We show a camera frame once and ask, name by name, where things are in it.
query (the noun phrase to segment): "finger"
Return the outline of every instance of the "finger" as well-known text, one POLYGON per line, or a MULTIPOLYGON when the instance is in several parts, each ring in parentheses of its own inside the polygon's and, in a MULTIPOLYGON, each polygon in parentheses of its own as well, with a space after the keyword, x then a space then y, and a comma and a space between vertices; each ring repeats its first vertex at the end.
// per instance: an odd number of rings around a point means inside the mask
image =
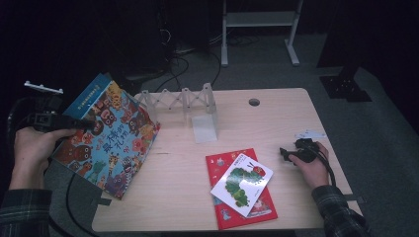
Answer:
POLYGON ((59 138, 65 137, 65 136, 71 136, 76 133, 76 129, 60 129, 60 130, 54 130, 51 131, 50 134, 53 136, 55 140, 58 140, 59 138))
POLYGON ((298 157, 294 155, 290 155, 289 159, 293 161, 293 163, 296 164, 297 166, 300 166, 303 163, 303 161, 301 161, 298 157))

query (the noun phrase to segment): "person's left hand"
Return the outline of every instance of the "person's left hand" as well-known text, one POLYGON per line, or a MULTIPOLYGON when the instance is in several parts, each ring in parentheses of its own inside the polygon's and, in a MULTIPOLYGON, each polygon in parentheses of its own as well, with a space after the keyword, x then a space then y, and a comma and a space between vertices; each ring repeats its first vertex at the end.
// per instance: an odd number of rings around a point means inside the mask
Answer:
POLYGON ((75 133, 75 129, 61 129, 47 133, 25 127, 16 132, 15 167, 9 190, 43 189, 43 172, 48 167, 55 142, 75 133))

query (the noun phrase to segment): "white card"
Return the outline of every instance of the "white card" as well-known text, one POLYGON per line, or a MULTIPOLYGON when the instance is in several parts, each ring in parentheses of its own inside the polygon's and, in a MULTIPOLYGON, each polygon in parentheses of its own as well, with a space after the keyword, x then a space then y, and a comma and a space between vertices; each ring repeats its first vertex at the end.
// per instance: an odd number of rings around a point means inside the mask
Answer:
POLYGON ((210 192, 246 217, 272 175, 271 169, 240 154, 210 192))

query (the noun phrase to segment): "white stand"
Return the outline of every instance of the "white stand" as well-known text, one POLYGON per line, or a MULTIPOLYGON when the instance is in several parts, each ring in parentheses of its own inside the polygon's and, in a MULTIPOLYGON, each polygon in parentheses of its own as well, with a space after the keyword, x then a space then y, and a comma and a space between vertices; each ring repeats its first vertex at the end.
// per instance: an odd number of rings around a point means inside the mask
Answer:
POLYGON ((200 92, 192 92, 188 88, 184 88, 181 93, 172 93, 164 89, 160 94, 142 91, 134 97, 147 108, 150 119, 155 123, 158 122, 157 106, 172 110, 179 103, 182 105, 186 123, 189 122, 189 119, 192 121, 197 143, 217 140, 216 105, 210 83, 204 84, 203 90, 200 92), (192 108, 196 104, 204 105, 207 114, 191 117, 192 108))
POLYGON ((289 27, 291 26, 290 38, 286 39, 286 47, 293 66, 299 66, 298 58, 293 49, 293 39, 298 26, 303 0, 298 0, 295 11, 287 12, 245 12, 227 13, 226 0, 222 9, 222 44, 221 65, 228 65, 227 28, 229 27, 289 27))

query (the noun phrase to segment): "plaid sleeve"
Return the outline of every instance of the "plaid sleeve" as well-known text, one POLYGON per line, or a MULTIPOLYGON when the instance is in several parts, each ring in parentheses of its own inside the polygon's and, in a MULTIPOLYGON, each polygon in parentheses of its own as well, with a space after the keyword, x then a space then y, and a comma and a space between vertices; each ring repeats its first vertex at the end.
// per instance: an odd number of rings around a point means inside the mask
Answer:
POLYGON ((49 236, 51 191, 12 190, 0 208, 1 236, 49 236))
POLYGON ((326 236, 370 236, 366 220, 349 208, 338 188, 321 186, 311 195, 324 218, 326 236))

